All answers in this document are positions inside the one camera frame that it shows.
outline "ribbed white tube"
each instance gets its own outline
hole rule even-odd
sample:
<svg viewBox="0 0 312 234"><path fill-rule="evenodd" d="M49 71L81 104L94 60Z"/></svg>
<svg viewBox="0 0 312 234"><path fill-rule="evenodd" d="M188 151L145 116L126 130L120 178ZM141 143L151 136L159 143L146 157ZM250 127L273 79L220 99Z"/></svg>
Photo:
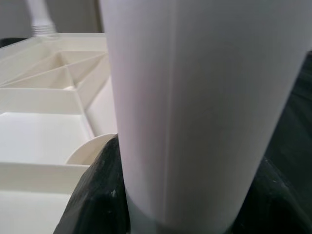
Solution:
<svg viewBox="0 0 312 234"><path fill-rule="evenodd" d="M312 39L312 1L105 0L132 233L233 223Z"/></svg>
<svg viewBox="0 0 312 234"><path fill-rule="evenodd" d="M27 5L32 19L34 36L53 37L56 30L49 16L45 0L27 0Z"/></svg>

